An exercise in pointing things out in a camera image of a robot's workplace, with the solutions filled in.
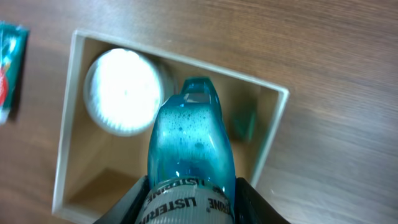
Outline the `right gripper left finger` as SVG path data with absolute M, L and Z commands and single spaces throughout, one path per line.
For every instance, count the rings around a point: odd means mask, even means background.
M 93 224 L 135 223 L 149 190 L 149 181 L 145 175 L 108 212 Z

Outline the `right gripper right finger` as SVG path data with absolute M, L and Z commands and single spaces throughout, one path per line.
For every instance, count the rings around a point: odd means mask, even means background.
M 236 179 L 234 215 L 239 224 L 290 224 L 242 177 Z

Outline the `blue mouthwash bottle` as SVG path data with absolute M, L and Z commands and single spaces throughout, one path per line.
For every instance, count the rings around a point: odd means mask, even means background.
M 161 106 L 147 170 L 150 191 L 136 223 L 234 223 L 233 153 L 209 78 L 185 80 Z

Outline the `cotton swab jar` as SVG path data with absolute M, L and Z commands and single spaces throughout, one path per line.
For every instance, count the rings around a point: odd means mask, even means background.
M 91 119 L 106 132 L 129 137 L 144 132 L 178 85 L 169 69 L 142 52 L 116 48 L 90 66 L 83 100 Z

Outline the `Colgate toothpaste tube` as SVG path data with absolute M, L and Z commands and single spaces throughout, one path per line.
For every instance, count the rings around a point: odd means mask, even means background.
M 1 21 L 1 125 L 12 110 L 28 36 L 25 27 Z

